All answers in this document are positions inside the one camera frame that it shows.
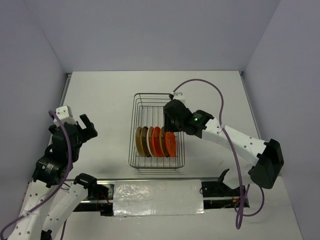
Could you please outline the wire dish rack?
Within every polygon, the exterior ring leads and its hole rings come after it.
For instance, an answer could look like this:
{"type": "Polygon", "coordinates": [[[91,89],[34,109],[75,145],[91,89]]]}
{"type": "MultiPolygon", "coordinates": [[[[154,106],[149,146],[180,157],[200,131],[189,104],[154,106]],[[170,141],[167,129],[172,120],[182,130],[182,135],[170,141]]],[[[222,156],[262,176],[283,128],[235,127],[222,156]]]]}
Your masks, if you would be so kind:
{"type": "Polygon", "coordinates": [[[170,101],[168,93],[136,93],[133,97],[133,107],[130,128],[130,147],[128,163],[138,170],[177,170],[185,165],[185,136],[176,132],[177,154],[175,157],[139,156],[135,146],[136,129],[138,127],[163,126],[165,117],[163,107],[170,101]]]}

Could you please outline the yellow brown patterned plate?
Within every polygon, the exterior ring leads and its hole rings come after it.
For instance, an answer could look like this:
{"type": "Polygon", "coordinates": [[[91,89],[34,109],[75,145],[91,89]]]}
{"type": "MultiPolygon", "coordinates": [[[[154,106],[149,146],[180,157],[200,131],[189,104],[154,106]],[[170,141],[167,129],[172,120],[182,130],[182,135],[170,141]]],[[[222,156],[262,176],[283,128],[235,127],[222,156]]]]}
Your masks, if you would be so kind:
{"type": "Polygon", "coordinates": [[[169,157],[169,153],[167,151],[167,148],[166,148],[166,144],[165,144],[165,128],[162,127],[161,128],[161,131],[160,131],[160,147],[161,147],[161,151],[163,153],[163,156],[165,158],[168,158],[169,157]]]}

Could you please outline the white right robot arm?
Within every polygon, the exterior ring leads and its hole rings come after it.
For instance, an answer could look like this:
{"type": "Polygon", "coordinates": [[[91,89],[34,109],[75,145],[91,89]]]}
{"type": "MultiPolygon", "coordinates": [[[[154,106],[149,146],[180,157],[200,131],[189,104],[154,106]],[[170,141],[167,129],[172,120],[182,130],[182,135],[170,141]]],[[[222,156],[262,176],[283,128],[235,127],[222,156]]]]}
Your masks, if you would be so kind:
{"type": "Polygon", "coordinates": [[[163,108],[164,128],[169,132],[184,132],[190,136],[214,142],[248,162],[241,177],[233,177],[225,170],[219,177],[218,192],[228,196],[242,185],[256,184],[263,189],[272,189],[284,165],[281,145],[270,139],[264,141],[245,135],[227,125],[222,125],[210,113],[203,110],[191,112],[178,100],[170,100],[163,108]]]}

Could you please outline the orange plate front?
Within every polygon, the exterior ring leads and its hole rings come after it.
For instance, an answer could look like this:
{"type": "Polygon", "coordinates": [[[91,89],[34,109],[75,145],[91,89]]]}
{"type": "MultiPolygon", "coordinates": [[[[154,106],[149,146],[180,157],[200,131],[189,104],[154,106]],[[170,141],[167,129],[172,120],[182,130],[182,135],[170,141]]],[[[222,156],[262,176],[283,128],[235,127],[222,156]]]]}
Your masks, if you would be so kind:
{"type": "Polygon", "coordinates": [[[168,155],[171,158],[175,158],[177,153],[177,143],[175,134],[173,132],[166,132],[164,135],[164,142],[168,155]]]}

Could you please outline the cream white plate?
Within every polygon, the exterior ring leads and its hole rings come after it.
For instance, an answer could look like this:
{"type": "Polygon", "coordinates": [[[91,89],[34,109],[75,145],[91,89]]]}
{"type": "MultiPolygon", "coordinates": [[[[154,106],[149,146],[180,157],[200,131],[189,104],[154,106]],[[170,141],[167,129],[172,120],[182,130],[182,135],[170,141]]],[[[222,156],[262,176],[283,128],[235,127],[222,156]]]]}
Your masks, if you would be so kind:
{"type": "Polygon", "coordinates": [[[152,144],[152,133],[153,133],[154,128],[152,126],[150,126],[147,130],[147,147],[148,147],[148,151],[150,153],[150,155],[152,157],[156,157],[154,148],[153,148],[153,144],[152,144]]]}

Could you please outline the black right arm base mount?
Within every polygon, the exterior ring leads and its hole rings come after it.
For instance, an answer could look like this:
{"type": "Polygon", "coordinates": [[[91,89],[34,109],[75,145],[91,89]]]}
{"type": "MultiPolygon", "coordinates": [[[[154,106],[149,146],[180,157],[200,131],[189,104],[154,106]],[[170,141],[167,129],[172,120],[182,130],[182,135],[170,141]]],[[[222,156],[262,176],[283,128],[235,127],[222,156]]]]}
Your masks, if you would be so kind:
{"type": "Polygon", "coordinates": [[[240,203],[240,188],[231,189],[223,183],[229,169],[226,169],[217,180],[201,182],[199,193],[203,197],[203,207],[209,209],[230,209],[240,203]]]}

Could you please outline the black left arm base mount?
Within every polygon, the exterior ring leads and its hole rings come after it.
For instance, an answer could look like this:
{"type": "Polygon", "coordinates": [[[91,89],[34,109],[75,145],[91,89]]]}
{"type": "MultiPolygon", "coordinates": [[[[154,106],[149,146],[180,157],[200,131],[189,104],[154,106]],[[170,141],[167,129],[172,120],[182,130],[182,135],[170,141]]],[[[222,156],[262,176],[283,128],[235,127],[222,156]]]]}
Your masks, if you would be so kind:
{"type": "Polygon", "coordinates": [[[115,184],[114,182],[97,182],[90,195],[82,200],[73,210],[75,213],[99,213],[100,216],[112,217],[114,215],[115,184]]]}

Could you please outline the orange plate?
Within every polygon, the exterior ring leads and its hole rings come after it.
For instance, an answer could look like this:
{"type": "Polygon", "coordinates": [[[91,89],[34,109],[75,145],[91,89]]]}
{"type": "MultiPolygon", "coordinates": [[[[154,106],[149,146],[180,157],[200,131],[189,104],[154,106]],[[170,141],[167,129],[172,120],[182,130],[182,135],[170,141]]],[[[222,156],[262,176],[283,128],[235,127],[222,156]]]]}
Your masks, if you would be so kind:
{"type": "Polygon", "coordinates": [[[166,132],[164,135],[164,142],[168,155],[171,158],[175,158],[177,153],[177,143],[175,134],[173,132],[166,132]]]}
{"type": "Polygon", "coordinates": [[[161,149],[161,139],[160,139],[160,133],[161,133],[161,129],[160,127],[156,126],[153,131],[152,131],[152,146],[155,152],[155,155],[158,158],[162,158],[163,157],[163,151],[161,149]]]}

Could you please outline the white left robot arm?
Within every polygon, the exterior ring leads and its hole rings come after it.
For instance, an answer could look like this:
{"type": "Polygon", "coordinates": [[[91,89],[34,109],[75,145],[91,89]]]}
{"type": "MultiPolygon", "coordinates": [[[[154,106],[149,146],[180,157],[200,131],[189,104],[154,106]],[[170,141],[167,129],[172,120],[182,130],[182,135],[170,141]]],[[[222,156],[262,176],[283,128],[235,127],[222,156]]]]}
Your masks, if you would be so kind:
{"type": "Polygon", "coordinates": [[[79,203],[98,194],[97,179],[81,173],[62,200],[51,207],[79,158],[80,148],[98,133],[86,114],[80,116],[85,125],[81,128],[68,106],[50,110],[49,115],[53,119],[49,127],[51,143],[35,164],[21,216],[4,227],[6,230],[15,226],[8,237],[10,240],[53,240],[79,203]]]}

